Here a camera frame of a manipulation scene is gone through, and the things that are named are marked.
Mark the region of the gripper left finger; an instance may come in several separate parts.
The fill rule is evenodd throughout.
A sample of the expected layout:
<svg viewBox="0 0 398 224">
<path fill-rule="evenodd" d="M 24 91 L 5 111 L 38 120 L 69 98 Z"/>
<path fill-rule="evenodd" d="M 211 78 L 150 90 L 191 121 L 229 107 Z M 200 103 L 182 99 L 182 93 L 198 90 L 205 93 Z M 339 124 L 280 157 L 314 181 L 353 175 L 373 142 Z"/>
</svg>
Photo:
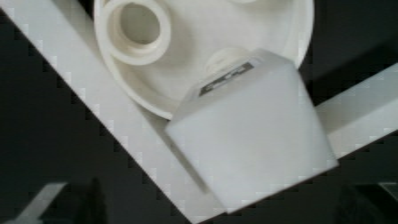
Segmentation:
<svg viewBox="0 0 398 224">
<path fill-rule="evenodd" d="M 6 224 L 106 224 L 99 180 L 47 183 Z"/>
</svg>

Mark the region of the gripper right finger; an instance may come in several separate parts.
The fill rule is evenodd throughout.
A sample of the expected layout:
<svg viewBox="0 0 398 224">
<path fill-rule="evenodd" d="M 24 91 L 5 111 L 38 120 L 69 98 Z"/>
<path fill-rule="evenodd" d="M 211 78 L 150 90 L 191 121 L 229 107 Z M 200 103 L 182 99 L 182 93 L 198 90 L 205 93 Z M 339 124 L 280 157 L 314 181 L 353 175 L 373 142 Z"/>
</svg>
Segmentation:
<svg viewBox="0 0 398 224">
<path fill-rule="evenodd" d="M 335 224 L 398 224 L 398 183 L 341 187 Z"/>
</svg>

